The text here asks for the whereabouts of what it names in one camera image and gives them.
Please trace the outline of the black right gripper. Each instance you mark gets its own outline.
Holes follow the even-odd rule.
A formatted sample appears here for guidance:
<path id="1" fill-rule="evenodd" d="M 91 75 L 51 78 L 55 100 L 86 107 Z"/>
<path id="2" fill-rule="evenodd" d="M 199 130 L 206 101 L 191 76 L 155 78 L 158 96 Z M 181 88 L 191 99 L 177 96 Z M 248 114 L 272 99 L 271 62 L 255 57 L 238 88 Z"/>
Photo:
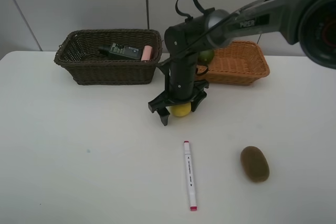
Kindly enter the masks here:
<path id="1" fill-rule="evenodd" d="M 170 54 L 157 67 L 165 76 L 165 89 L 154 100 L 148 103 L 150 111 L 157 111 L 164 126 L 167 126 L 170 112 L 167 106 L 191 103 L 191 111 L 195 112 L 199 104 L 207 97 L 204 91 L 209 83 L 206 80 L 195 81 L 197 52 Z"/>

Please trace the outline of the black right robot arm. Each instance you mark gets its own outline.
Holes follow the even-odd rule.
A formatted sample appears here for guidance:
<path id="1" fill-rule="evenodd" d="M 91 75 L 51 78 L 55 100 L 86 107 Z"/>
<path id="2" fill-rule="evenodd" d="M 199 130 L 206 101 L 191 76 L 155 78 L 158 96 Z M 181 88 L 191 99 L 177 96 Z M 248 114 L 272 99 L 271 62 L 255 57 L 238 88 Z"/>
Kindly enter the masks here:
<path id="1" fill-rule="evenodd" d="M 185 14 L 183 23 L 164 34 L 170 56 L 157 67 L 165 76 L 165 88 L 148 104 L 164 125 L 168 107 L 189 103 L 195 111 L 207 96 L 208 81 L 195 80 L 198 54 L 225 48 L 233 38 L 279 32 L 288 44 L 300 44 L 316 64 L 335 68 L 335 0 L 257 0 L 233 13 L 193 2 L 201 16 Z"/>

